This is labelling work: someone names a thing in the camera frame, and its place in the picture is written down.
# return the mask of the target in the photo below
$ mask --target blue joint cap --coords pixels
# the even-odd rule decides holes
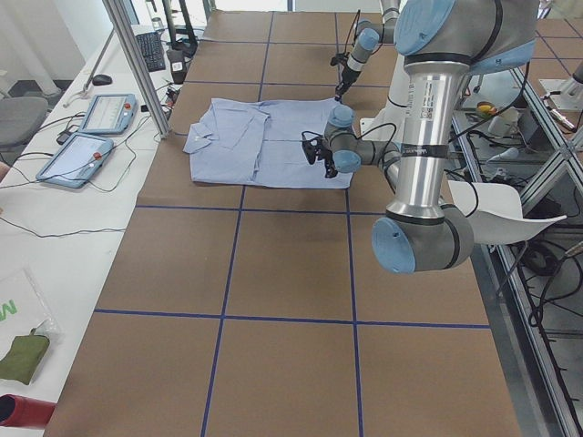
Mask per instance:
[[[361,25],[367,25],[369,23],[372,23],[371,20],[363,18],[362,20],[358,20],[358,23],[356,23],[356,28],[359,29]]]
[[[334,152],[332,159],[339,173],[354,173],[362,164],[361,157],[351,150],[338,150]]]
[[[415,272],[415,255],[409,239],[393,220],[379,218],[373,226],[373,251],[379,264],[392,273]]]
[[[373,51],[376,45],[379,44],[380,38],[379,34],[367,27],[360,35],[358,35],[358,44],[360,44],[364,50]]]
[[[335,107],[330,116],[328,117],[328,123],[333,126],[346,129],[353,125],[354,121],[354,111],[352,111],[346,105],[338,105]]]
[[[482,59],[470,67],[472,75],[487,75],[498,71],[509,70],[527,63],[535,54],[535,40],[515,47],[488,59]]]
[[[457,0],[409,0],[394,29],[395,48],[403,56],[418,53],[441,31]]]

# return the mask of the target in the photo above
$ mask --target keyboard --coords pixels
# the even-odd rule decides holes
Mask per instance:
[[[164,62],[164,49],[158,32],[136,35],[139,50],[144,56],[148,71],[158,71],[166,68]]]

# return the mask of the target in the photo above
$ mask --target computer mouse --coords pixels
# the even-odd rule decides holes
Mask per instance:
[[[91,83],[95,86],[109,85],[112,82],[113,79],[108,75],[95,75],[91,80]]]

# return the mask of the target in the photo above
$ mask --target brown cardboard table surface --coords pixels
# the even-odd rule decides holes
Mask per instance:
[[[331,97],[351,22],[211,17],[46,437],[520,435],[471,263],[378,266],[378,170],[346,190],[190,181],[181,149],[211,98]],[[545,24],[533,77],[566,76],[556,40],[581,30]],[[346,95],[358,117],[395,57],[382,47]]]

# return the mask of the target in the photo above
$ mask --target white desk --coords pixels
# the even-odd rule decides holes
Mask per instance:
[[[147,27],[137,28],[137,33],[145,31],[148,31]],[[118,38],[114,36],[97,70],[98,73],[112,76],[113,84],[92,86],[89,99],[78,99],[68,108],[63,107],[71,95],[82,89],[97,55],[94,54],[88,60],[45,123],[86,111],[90,98],[95,94],[133,93],[139,105],[144,103]],[[155,88],[171,81],[168,69],[154,72],[151,77]],[[165,88],[160,89],[159,95],[163,96],[164,93]],[[114,142],[121,142],[136,128],[139,120],[147,115],[138,110],[124,136],[113,137]],[[59,145],[56,136],[65,125],[66,121],[39,132],[27,146],[26,152],[57,151]],[[4,210],[2,217],[41,234],[79,229],[125,228],[156,153],[159,140],[157,132],[153,121],[149,119],[129,140],[129,145],[138,157],[113,192],[103,193],[90,185],[79,190],[46,184],[0,188],[0,208]],[[92,181],[102,188],[112,188],[131,158],[132,154],[125,147],[116,149]],[[17,161],[15,166],[32,180],[45,163],[45,159],[30,156]],[[25,182],[23,177],[11,170],[0,187],[22,182]],[[0,278],[28,267],[63,332],[60,342],[51,345],[31,384],[25,386],[20,382],[0,381],[2,394],[13,393],[57,401],[122,237],[122,232],[101,232],[40,239],[0,222]],[[4,437],[42,435],[41,431],[16,428],[3,428],[0,433]]]

